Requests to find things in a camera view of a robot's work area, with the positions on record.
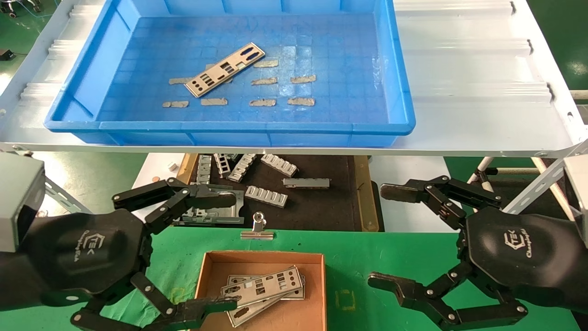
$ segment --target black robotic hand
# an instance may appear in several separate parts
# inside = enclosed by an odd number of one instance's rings
[[[82,330],[184,330],[199,328],[208,313],[236,309],[231,298],[194,299],[172,304],[145,277],[158,234],[190,208],[236,203],[231,193],[170,178],[112,197],[109,214],[67,214],[35,219],[16,253],[0,253],[0,310],[31,306],[88,304],[71,322]],[[163,204],[145,217],[131,212]],[[138,289],[160,312],[140,328],[100,316],[105,305]]]
[[[517,299],[588,311],[588,250],[572,222],[502,213],[501,196],[447,176],[384,184],[380,194],[387,200],[423,202],[460,230],[460,263],[431,284],[377,272],[367,280],[371,287],[394,293],[402,307],[423,312],[442,330],[515,324],[527,315]],[[479,211],[467,217],[452,200]],[[446,305],[443,296],[465,280],[498,304],[465,309]]]

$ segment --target floor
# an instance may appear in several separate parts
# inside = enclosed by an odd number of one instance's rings
[[[530,7],[551,48],[553,56],[571,90],[588,89],[588,2],[529,0]],[[17,18],[0,14],[0,48],[26,54],[55,10],[53,0],[42,0],[42,12],[33,17],[15,5]],[[14,75],[24,55],[12,61],[0,61],[0,91]],[[110,197],[131,188],[146,154],[38,152],[46,162],[47,174],[95,213],[112,209]],[[480,158],[448,157],[445,163],[452,177],[467,180]],[[499,159],[496,166],[532,166],[528,159]],[[51,199],[44,205],[49,215],[65,212]]]

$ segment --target cut-out holes in metal plate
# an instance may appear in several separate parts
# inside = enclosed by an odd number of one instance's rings
[[[265,52],[250,42],[192,78],[185,84],[186,88],[199,98],[264,56]]]

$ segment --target metal bracket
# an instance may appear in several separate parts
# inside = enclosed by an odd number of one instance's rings
[[[45,177],[45,194],[60,204],[70,213],[93,214],[86,206],[67,193],[61,186]]]
[[[586,153],[588,153],[588,140],[578,144],[567,156],[584,155]],[[564,166],[564,159],[558,158],[502,211],[508,214],[519,214],[563,176]]]

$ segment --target brown cardboard box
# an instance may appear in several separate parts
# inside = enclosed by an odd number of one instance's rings
[[[289,251],[209,251],[204,254],[196,298],[216,297],[230,274],[269,274],[295,265],[306,277],[306,299],[280,301],[237,328],[226,313],[210,314],[201,331],[326,331],[325,258]]]

